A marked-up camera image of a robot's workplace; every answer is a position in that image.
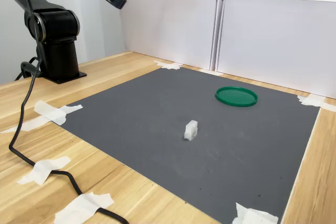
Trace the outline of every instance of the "white wall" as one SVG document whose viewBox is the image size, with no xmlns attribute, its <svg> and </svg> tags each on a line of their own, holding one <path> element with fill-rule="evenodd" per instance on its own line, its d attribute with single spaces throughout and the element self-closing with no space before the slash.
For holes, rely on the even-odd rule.
<svg viewBox="0 0 336 224">
<path fill-rule="evenodd" d="M 78 62 L 125 51 L 119 10 L 104 0 L 47 0 L 72 10 L 80 21 Z M 24 25 L 24 11 L 14 0 L 0 0 L 0 84 L 13 81 L 20 63 L 36 55 L 36 43 Z"/>
</svg>

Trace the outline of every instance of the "robotic arm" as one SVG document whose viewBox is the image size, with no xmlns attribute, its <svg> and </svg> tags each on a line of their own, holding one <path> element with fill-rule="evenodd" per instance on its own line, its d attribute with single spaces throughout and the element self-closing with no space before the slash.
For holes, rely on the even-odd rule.
<svg viewBox="0 0 336 224">
<path fill-rule="evenodd" d="M 24 20 L 30 34 L 34 37 L 34 20 L 30 15 L 27 0 L 15 0 L 25 11 Z M 77 16 L 60 5 L 46 0 L 30 0 L 34 19 L 38 25 L 38 40 L 43 46 L 41 71 L 38 77 L 44 77 L 61 84 L 86 76 L 78 69 L 74 41 L 79 34 L 80 25 Z M 106 0 L 118 9 L 122 9 L 126 0 Z M 21 71 L 30 77 L 36 68 L 30 62 L 22 62 Z"/>
</svg>

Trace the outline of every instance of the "white block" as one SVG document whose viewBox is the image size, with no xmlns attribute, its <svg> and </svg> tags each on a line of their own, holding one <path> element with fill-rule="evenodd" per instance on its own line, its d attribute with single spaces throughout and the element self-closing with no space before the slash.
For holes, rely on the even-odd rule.
<svg viewBox="0 0 336 224">
<path fill-rule="evenodd" d="M 336 0 L 225 0 L 216 70 L 336 98 Z"/>
<path fill-rule="evenodd" d="M 191 141 L 197 134 L 197 121 L 191 120 L 185 127 L 184 138 Z"/>
</svg>

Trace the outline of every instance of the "small white object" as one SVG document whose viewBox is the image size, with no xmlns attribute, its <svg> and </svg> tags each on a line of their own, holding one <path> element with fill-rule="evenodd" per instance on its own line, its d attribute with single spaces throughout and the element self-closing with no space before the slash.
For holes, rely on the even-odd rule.
<svg viewBox="0 0 336 224">
<path fill-rule="evenodd" d="M 36 162 L 33 170 L 23 176 L 17 183 L 26 184 L 32 181 L 35 181 L 38 185 L 43 185 L 43 183 L 48 178 L 52 170 L 58 170 L 66 166 L 71 159 L 69 157 L 60 157 L 58 159 L 46 159 Z"/>
<path fill-rule="evenodd" d="M 307 97 L 299 96 L 299 101 L 302 105 L 310 105 L 315 107 L 321 107 L 325 110 L 336 112 L 336 106 L 324 102 L 325 97 L 322 97 L 317 94 L 310 94 Z"/>
<path fill-rule="evenodd" d="M 191 120 L 185 127 L 184 138 L 191 141 L 197 134 L 197 121 Z"/>
<path fill-rule="evenodd" d="M 270 215 L 267 212 L 245 208 L 236 203 L 237 217 L 232 224 L 277 224 L 278 217 Z"/>
<path fill-rule="evenodd" d="M 82 108 L 83 108 L 82 105 L 77 105 L 77 106 L 66 106 L 65 105 L 57 109 L 45 103 L 44 101 L 38 101 L 35 104 L 34 111 L 41 115 L 35 119 L 24 122 L 22 124 L 21 130 L 31 131 L 35 128 L 41 127 L 42 125 L 45 125 L 46 123 L 50 121 L 53 121 L 58 125 L 62 125 L 66 121 L 66 117 L 65 117 L 66 114 L 72 113 Z M 15 132 L 16 129 L 17 129 L 17 126 L 7 129 L 5 131 L 2 131 L 0 133 Z"/>
<path fill-rule="evenodd" d="M 90 219 L 98 208 L 107 208 L 113 203 L 110 194 L 81 194 L 55 214 L 54 224 L 81 224 Z"/>
<path fill-rule="evenodd" d="M 180 69 L 180 66 L 183 65 L 182 63 L 164 63 L 164 62 L 160 62 L 155 60 L 154 62 L 157 63 L 158 66 L 162 66 L 161 68 L 166 68 L 166 69 Z"/>
</svg>

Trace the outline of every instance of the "black cable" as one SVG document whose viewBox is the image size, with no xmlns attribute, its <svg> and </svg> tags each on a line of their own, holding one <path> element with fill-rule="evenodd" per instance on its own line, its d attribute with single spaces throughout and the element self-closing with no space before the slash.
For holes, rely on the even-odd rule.
<svg viewBox="0 0 336 224">
<path fill-rule="evenodd" d="M 36 71 L 33 74 L 32 81 L 30 83 L 29 90 L 28 90 L 27 95 L 26 95 L 26 98 L 23 100 L 23 102 L 21 104 L 19 124 L 17 126 L 16 131 L 15 131 L 13 139 L 12 139 L 12 141 L 9 144 L 9 150 L 11 152 L 13 152 L 14 154 L 16 154 L 17 156 L 19 156 L 20 158 L 22 158 L 29 165 L 34 166 L 35 162 L 33 162 L 32 160 L 30 160 L 28 157 L 26 157 L 25 155 L 23 155 L 21 152 L 19 152 L 18 150 L 16 150 L 13 147 L 13 145 L 14 145 L 17 137 L 19 136 L 19 133 L 20 133 L 20 130 L 21 130 L 21 127 L 22 127 L 23 118 L 24 118 L 24 114 L 25 114 L 25 105 L 26 105 L 26 103 L 27 103 L 27 101 L 28 101 L 28 99 L 30 97 L 30 94 L 31 94 L 31 92 L 33 90 L 34 82 L 35 82 L 35 79 L 36 79 L 36 74 L 37 74 L 38 69 L 39 69 L 39 67 L 41 65 L 41 62 L 42 62 L 42 55 L 41 54 L 44 54 L 44 51 L 42 49 L 42 44 L 38 41 L 37 24 L 36 24 L 36 21 L 35 21 L 33 7 L 32 7 L 32 4 L 31 4 L 30 0 L 27 0 L 27 2 L 28 2 L 28 5 L 29 5 L 29 10 L 30 10 L 30 18 L 32 18 L 33 22 L 34 22 L 34 32 L 35 32 L 35 40 L 36 40 L 36 43 L 37 43 L 37 52 L 38 52 L 37 58 L 38 58 L 38 62 L 37 62 L 37 66 L 36 66 Z M 70 182 L 72 183 L 72 185 L 73 185 L 74 189 L 76 190 L 77 194 L 78 195 L 82 194 L 82 191 L 79 189 L 79 186 L 77 185 L 75 179 L 73 178 L 73 176 L 69 172 L 66 172 L 66 171 L 63 171 L 63 170 L 52 170 L 50 173 L 51 174 L 58 174 L 58 175 L 66 175 L 70 179 Z M 103 209 L 103 208 L 98 208 L 97 212 L 100 212 L 100 213 L 102 213 L 104 215 L 107 215 L 107 216 L 109 216 L 109 217 L 111 217 L 111 218 L 119 221 L 122 224 L 129 224 L 126 219 L 122 218 L 121 216 L 119 216 L 119 215 L 117 215 L 114 212 L 111 212 L 109 210 L 106 210 L 106 209 Z"/>
<path fill-rule="evenodd" d="M 33 63 L 34 60 L 38 60 L 38 58 L 37 58 L 37 57 L 32 57 L 32 58 L 30 59 L 29 63 Z M 23 73 L 22 73 L 22 71 L 21 71 L 21 73 L 19 73 L 19 75 L 15 78 L 14 81 L 18 81 L 22 76 L 23 76 Z"/>
</svg>

